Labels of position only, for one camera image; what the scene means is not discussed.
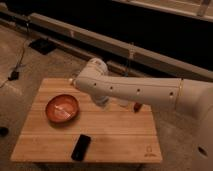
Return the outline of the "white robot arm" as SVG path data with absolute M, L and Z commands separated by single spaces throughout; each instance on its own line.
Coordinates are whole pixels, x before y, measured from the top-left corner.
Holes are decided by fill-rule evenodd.
M 199 120 L 192 171 L 213 171 L 213 82 L 183 78 L 114 77 L 105 62 L 92 58 L 74 85 L 96 104 L 115 97 L 192 114 Z

